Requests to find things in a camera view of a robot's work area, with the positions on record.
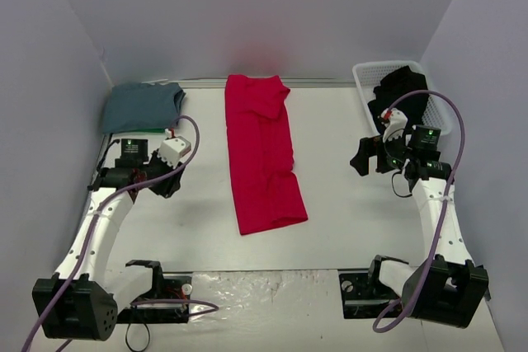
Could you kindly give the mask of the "red t shirt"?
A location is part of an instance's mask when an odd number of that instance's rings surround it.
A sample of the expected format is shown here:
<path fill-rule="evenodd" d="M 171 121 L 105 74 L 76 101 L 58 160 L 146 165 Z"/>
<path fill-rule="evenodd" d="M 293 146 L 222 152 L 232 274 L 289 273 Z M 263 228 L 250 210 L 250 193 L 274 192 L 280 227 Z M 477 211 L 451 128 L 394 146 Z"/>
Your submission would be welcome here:
<path fill-rule="evenodd" d="M 294 149 L 280 82 L 231 75 L 224 90 L 229 174 L 241 235 L 303 223 L 309 216 L 294 174 Z"/>

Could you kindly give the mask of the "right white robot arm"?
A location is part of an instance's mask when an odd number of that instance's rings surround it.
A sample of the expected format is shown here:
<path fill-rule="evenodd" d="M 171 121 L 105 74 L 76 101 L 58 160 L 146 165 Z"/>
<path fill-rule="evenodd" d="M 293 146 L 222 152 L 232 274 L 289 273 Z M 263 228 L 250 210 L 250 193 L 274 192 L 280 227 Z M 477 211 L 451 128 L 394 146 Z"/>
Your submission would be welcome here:
<path fill-rule="evenodd" d="M 368 291 L 396 299 L 383 308 L 373 330 L 385 333 L 409 317 L 458 328 L 472 321 L 488 290 L 488 272 L 474 263 L 464 244 L 455 209 L 454 168 L 440 160 L 438 128 L 397 128 L 387 138 L 361 138 L 351 166 L 360 176 L 392 172 L 408 183 L 421 221 L 425 254 L 419 266 L 402 259 L 376 256 L 365 277 Z"/>

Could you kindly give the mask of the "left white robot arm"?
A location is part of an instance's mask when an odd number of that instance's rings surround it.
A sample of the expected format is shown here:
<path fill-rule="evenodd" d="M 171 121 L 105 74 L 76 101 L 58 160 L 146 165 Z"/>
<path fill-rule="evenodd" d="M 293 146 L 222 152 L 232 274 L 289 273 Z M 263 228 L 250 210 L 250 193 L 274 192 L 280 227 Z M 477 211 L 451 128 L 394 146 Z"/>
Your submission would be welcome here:
<path fill-rule="evenodd" d="M 120 226 L 143 189 L 170 198 L 180 189 L 182 159 L 191 143 L 169 135 L 149 151 L 145 139 L 123 138 L 113 167 L 103 167 L 89 186 L 92 202 L 68 254 L 48 279 L 38 279 L 32 298 L 38 325 L 50 339 L 107 340 L 119 314 L 137 297 L 160 299 L 166 291 L 158 262 L 132 260 L 118 284 L 105 282 Z"/>

